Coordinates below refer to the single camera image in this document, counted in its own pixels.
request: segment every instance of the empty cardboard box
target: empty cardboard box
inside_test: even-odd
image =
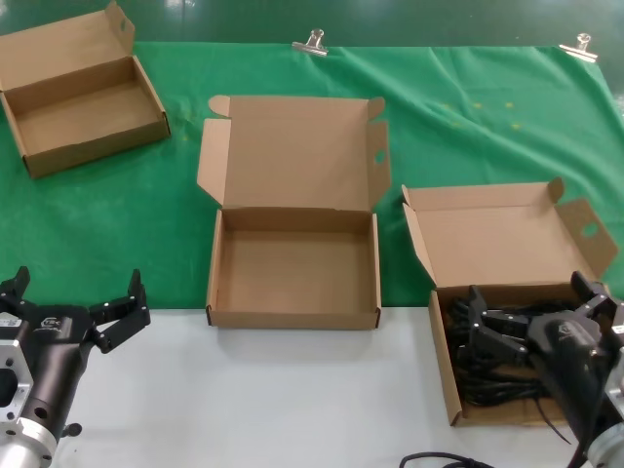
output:
[[[210,100],[198,183],[221,205],[209,324],[369,330],[380,311],[376,216],[390,187],[383,99]]]
[[[115,2],[0,37],[2,105],[31,176],[169,136],[134,38]]]

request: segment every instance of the tiled floor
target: tiled floor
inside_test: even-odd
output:
[[[108,0],[0,0],[0,34],[105,7]],[[579,32],[624,99],[622,0],[119,0],[143,41],[305,40],[339,46],[574,45]]]

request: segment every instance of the label sticker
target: label sticker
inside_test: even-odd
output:
[[[20,319],[0,319],[0,327],[19,327]]]

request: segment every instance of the box hole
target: box hole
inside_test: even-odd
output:
[[[598,234],[598,224],[596,222],[590,222],[583,227],[582,234],[584,237],[594,237]]]

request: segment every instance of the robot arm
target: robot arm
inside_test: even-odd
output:
[[[108,353],[150,323],[138,270],[128,295],[89,308],[24,300],[29,280],[22,267],[0,284],[0,311],[15,317],[0,320],[0,468],[50,466],[60,438],[80,432],[65,422],[92,348]]]
[[[471,287],[470,347],[508,364],[531,364],[579,441],[569,468],[624,466],[624,303],[575,272],[583,304],[535,317],[488,311]]]

